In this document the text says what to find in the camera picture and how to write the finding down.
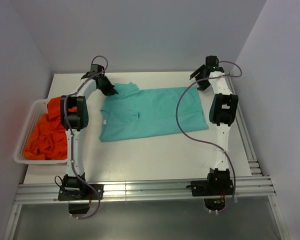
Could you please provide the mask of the teal t-shirt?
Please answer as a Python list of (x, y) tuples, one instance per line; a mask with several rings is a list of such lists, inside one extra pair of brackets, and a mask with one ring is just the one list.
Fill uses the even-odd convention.
[(196, 87), (139, 89), (132, 82), (115, 84), (118, 94), (105, 98), (100, 110), (101, 142), (207, 130)]

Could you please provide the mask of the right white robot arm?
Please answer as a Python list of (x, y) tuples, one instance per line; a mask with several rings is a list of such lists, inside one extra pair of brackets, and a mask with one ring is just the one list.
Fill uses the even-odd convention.
[(209, 86), (212, 87), (214, 97), (209, 110), (209, 121), (216, 128), (217, 152), (211, 170), (228, 171), (230, 169), (227, 158), (229, 134), (235, 121), (239, 97), (230, 90), (223, 68), (216, 63), (200, 66), (190, 75), (190, 79), (195, 79), (202, 91)]

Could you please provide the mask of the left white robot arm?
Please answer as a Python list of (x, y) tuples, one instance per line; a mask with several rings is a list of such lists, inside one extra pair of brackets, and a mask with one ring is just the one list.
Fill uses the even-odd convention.
[(86, 74), (72, 93), (60, 98), (60, 122), (65, 128), (67, 139), (67, 167), (62, 185), (76, 200), (85, 198), (88, 193), (85, 185), (83, 144), (89, 124), (87, 99), (96, 90), (100, 90), (105, 96), (118, 93), (105, 74)]

